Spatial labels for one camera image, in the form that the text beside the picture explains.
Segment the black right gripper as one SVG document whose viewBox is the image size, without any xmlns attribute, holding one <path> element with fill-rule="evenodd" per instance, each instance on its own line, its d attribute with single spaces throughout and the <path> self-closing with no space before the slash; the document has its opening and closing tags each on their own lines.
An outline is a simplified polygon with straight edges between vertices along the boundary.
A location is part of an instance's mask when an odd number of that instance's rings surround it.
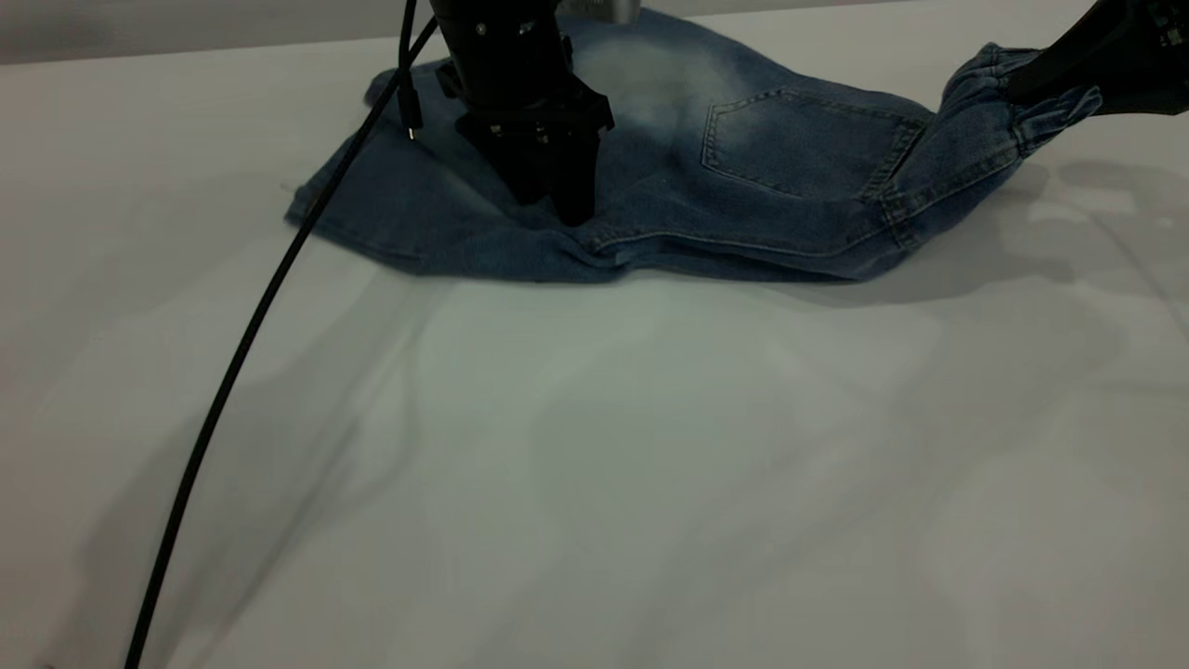
<svg viewBox="0 0 1189 669">
<path fill-rule="evenodd" d="M 1165 55 L 1188 59 L 1188 1 L 1096 1 L 1034 59 L 1011 72 L 1006 95 L 1033 103 L 1078 90 L 1089 116 L 1176 116 L 1188 81 L 1168 80 Z"/>
</svg>

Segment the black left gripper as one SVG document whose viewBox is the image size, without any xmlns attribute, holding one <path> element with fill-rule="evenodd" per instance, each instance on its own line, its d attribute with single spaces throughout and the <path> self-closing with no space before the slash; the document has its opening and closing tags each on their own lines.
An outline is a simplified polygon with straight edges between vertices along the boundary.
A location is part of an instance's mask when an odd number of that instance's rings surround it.
<svg viewBox="0 0 1189 669">
<path fill-rule="evenodd" d="M 521 206 L 549 198 L 562 225 L 594 215 L 600 140 L 612 130 L 606 95 L 573 71 L 556 1 L 433 1 L 449 48 L 440 69 L 480 128 L 477 149 Z"/>
</svg>

